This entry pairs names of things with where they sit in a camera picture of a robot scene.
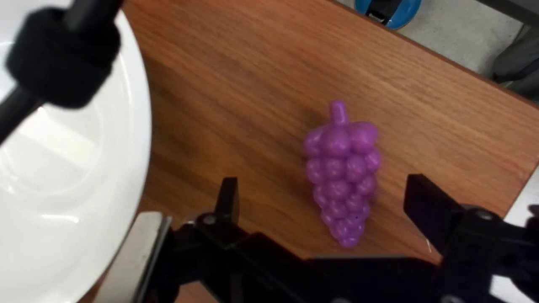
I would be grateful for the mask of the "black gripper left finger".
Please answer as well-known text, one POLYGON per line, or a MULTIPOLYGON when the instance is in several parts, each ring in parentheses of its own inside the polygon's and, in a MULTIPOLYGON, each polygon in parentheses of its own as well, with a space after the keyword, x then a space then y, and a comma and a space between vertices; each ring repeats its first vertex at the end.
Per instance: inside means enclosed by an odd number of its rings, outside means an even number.
POLYGON ((196 239, 203 246, 231 247, 243 239, 240 221, 238 178, 226 177, 221 182, 216 205, 196 219, 196 239))

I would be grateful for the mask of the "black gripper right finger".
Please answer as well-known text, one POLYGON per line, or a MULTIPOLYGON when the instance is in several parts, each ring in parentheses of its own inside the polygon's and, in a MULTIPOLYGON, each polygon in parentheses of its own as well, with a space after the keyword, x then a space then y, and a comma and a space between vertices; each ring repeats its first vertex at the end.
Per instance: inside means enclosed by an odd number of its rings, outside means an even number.
POLYGON ((464 205, 427 175, 406 180, 406 215, 445 261, 516 269, 539 261, 536 231, 506 222, 496 212, 464 205))

